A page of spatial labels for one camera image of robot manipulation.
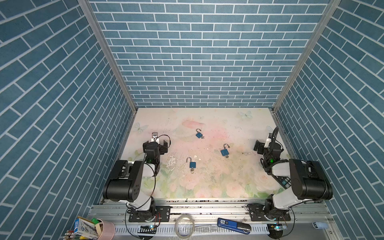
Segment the blue padlock with key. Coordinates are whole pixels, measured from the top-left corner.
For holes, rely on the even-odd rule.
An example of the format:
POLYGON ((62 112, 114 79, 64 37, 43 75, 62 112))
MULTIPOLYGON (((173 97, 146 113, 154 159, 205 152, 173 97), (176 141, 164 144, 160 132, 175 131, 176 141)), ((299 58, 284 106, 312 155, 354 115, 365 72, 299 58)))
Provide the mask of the blue padlock with key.
POLYGON ((190 172, 193 174, 196 169, 196 162, 193 162, 191 157, 187 157, 186 162, 189 163, 190 172))

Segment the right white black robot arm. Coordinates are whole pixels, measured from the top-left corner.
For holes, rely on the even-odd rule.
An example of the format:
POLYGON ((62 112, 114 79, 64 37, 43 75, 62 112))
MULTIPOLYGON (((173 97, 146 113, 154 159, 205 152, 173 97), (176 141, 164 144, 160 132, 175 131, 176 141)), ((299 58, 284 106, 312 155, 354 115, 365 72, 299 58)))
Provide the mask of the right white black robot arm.
POLYGON ((282 145, 268 139, 266 143, 256 141, 254 151, 262 155, 261 164, 268 176, 276 180, 284 190, 271 194, 264 204, 249 204, 251 220, 290 221, 289 212, 300 204, 322 202, 333 197, 333 188, 321 164, 316 161, 297 159, 283 160, 282 145))

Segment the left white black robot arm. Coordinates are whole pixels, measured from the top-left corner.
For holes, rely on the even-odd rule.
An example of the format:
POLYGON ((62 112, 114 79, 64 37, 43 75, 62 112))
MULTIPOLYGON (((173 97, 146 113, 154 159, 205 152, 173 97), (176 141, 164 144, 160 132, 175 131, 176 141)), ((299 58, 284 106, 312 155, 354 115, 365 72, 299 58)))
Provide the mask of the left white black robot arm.
POLYGON ((131 223, 150 222, 160 219, 165 207, 156 207, 153 197, 157 175, 160 171, 161 156, 168 152, 171 141, 160 144, 158 138, 143 143, 144 159, 129 162, 117 160, 103 187, 103 198, 126 204, 131 223), (141 190, 143 178, 154 178, 150 194, 141 190))

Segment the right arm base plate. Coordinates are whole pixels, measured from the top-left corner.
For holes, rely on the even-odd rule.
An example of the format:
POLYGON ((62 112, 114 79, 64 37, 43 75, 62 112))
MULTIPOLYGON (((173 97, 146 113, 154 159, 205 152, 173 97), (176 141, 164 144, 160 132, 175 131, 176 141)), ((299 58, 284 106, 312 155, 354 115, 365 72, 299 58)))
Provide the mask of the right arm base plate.
POLYGON ((253 222, 291 221, 291 216, 287 210, 278 210, 262 204, 248 204, 246 210, 253 222))

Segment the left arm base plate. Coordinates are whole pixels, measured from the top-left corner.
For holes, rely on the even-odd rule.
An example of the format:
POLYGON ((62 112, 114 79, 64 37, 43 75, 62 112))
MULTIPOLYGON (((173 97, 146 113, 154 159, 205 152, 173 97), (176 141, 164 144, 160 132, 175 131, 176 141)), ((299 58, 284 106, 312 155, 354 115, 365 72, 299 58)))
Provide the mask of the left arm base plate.
POLYGON ((129 211, 128 221, 130 223, 144 223, 144 222, 152 222, 155 217, 160 218, 157 219, 157 222, 167 223, 170 220, 171 207, 170 206, 156 206, 155 208, 150 207, 147 211, 129 211))

